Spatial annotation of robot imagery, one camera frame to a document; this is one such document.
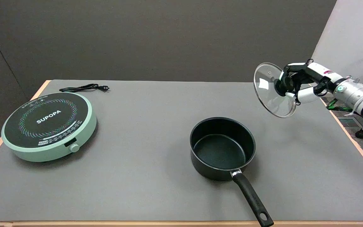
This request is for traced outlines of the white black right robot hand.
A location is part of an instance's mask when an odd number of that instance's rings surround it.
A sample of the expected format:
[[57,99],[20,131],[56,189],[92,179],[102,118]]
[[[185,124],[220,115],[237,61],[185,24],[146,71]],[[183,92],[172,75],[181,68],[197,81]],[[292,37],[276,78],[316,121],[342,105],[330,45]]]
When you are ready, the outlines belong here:
[[345,78],[336,72],[308,59],[305,63],[286,65],[274,89],[280,96],[288,96],[294,104],[314,102],[327,92],[334,92]]

